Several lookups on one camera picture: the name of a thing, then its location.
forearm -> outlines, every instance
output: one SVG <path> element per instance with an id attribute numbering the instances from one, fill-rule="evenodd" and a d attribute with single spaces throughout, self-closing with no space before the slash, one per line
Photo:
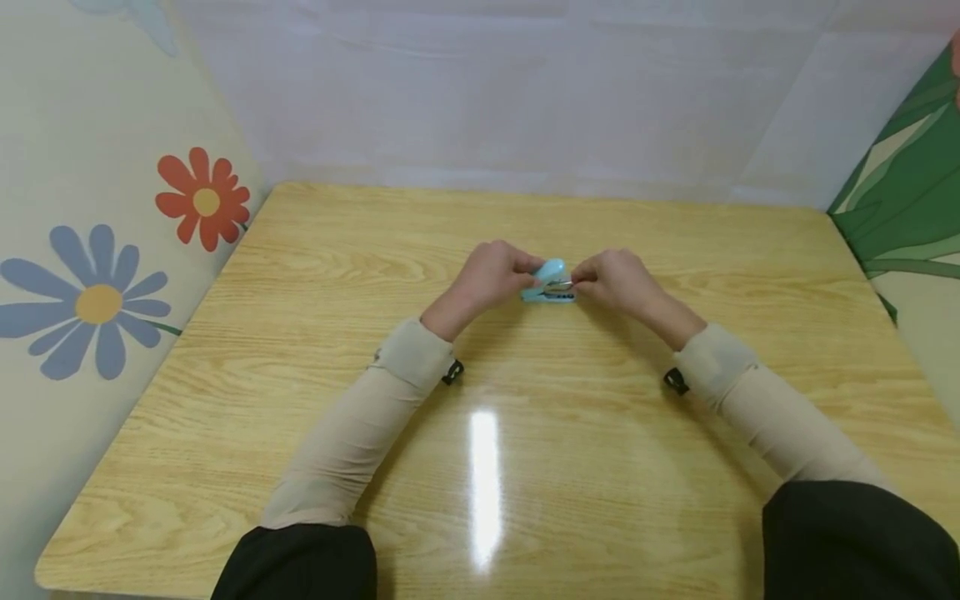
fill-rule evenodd
<path id="1" fill-rule="evenodd" d="M 448 341 L 417 320 L 401 324 L 304 438 L 261 526 L 346 524 L 407 421 L 452 362 Z"/>
<path id="2" fill-rule="evenodd" d="M 716 324 L 674 300 L 651 328 L 675 351 L 690 389 L 786 480 L 847 480 L 890 489 L 870 460 L 809 399 Z"/>

yellow flower center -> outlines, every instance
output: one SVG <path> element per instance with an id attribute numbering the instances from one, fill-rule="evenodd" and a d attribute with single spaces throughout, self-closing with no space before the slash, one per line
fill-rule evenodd
<path id="1" fill-rule="evenodd" d="M 193 194 L 193 207 L 202 217 L 209 217 L 220 208 L 220 196 L 209 187 L 202 187 Z"/>
<path id="2" fill-rule="evenodd" d="M 74 310 L 81 321 L 104 324 L 113 319 L 123 307 L 123 296 L 116 288 L 100 283 L 83 290 L 77 297 Z"/>

person's left hand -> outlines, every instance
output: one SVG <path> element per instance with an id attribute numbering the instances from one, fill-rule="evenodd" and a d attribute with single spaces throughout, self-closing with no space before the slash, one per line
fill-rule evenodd
<path id="1" fill-rule="evenodd" d="M 449 289 L 427 308 L 420 322 L 452 342 L 485 311 L 534 287 L 531 275 L 543 259 L 504 242 L 485 242 L 473 249 Z"/>

black sleeve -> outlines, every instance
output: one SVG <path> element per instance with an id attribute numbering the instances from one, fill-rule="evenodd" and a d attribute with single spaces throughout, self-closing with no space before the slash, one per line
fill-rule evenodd
<path id="1" fill-rule="evenodd" d="M 763 509 L 765 597 L 960 598 L 956 542 L 906 500 L 867 484 L 784 484 Z"/>
<path id="2" fill-rule="evenodd" d="M 257 527 L 237 542 L 211 600 L 367 600 L 376 555 L 360 527 Z"/>

red flower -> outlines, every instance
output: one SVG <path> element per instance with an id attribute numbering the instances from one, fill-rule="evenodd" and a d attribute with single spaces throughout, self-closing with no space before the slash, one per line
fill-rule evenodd
<path id="1" fill-rule="evenodd" d="M 156 165 L 171 187 L 179 191 L 160 192 L 156 195 L 156 207 L 160 212 L 178 219 L 177 236 L 184 244 L 193 239 L 193 230 L 200 224 L 200 241 L 207 252 L 217 250 L 220 237 L 232 244 L 240 237 L 236 224 L 246 223 L 250 212 L 243 203 L 250 199 L 250 190 L 235 187 L 237 176 L 231 175 L 233 165 L 226 158 L 218 158 L 210 173 L 210 158 L 203 148 L 190 150 L 190 166 L 176 156 L 164 156 Z"/>

